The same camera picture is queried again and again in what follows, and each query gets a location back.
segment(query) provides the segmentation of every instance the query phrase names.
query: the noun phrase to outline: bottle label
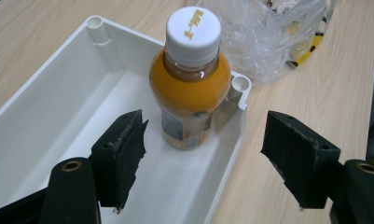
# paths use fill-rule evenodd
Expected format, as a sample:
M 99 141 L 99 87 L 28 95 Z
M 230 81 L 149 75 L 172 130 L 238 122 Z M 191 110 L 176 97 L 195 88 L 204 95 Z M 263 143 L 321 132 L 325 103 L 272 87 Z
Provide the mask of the bottle label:
M 206 132 L 210 129 L 211 115 L 202 111 L 192 115 L 187 123 L 162 110 L 161 126 L 165 133 L 169 136 L 183 142 L 184 148 L 197 147 L 201 140 L 201 132 Z
M 183 140 L 183 123 L 164 110 L 162 110 L 161 113 L 161 125 L 163 131 L 166 132 L 169 136 L 179 141 Z

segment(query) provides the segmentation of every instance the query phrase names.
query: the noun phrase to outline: orange juice bottle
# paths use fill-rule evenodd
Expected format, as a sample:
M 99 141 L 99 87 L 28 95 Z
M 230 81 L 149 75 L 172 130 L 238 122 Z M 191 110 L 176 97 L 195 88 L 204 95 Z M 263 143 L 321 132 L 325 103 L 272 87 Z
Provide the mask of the orange juice bottle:
M 227 95 L 231 76 L 219 51 L 220 34 L 217 16 L 202 7 L 181 8 L 167 22 L 166 44 L 152 61 L 149 81 L 163 136 L 173 147 L 201 145 Z

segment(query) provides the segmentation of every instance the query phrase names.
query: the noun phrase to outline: orange liquid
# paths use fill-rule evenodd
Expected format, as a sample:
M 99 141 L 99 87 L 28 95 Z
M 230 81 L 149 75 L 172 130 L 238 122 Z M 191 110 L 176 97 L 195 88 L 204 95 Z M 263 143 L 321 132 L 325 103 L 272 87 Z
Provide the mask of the orange liquid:
M 203 79 L 184 80 L 182 70 L 174 75 L 166 67 L 162 49 L 151 64 L 150 85 L 162 109 L 165 139 L 174 147 L 190 149 L 202 144 L 209 132 L 211 116 L 227 95 L 230 68 L 225 56 L 218 56 L 217 68 Z

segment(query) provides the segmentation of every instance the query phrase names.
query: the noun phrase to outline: white plastic box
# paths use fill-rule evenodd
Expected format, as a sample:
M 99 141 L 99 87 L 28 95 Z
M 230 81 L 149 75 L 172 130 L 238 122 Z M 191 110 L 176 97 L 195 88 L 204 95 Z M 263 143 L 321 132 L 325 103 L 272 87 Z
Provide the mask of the white plastic box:
M 149 65 L 163 43 L 88 18 L 0 109 L 0 208 L 48 185 L 58 162 L 88 157 L 120 115 L 149 119 L 146 154 L 125 208 L 101 208 L 107 223 L 208 223 L 242 141 L 250 80 L 233 73 L 238 102 L 215 112 L 208 141 L 174 149 L 160 133 Z

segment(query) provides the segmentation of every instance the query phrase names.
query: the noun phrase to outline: white bottle cap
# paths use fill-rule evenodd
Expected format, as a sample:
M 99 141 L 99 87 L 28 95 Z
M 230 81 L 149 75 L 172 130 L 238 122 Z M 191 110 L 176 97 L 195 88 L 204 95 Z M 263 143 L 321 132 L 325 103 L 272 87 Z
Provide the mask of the white bottle cap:
M 166 50 L 180 65 L 198 67 L 218 53 L 221 23 L 202 7 L 184 7 L 174 12 L 166 26 Z

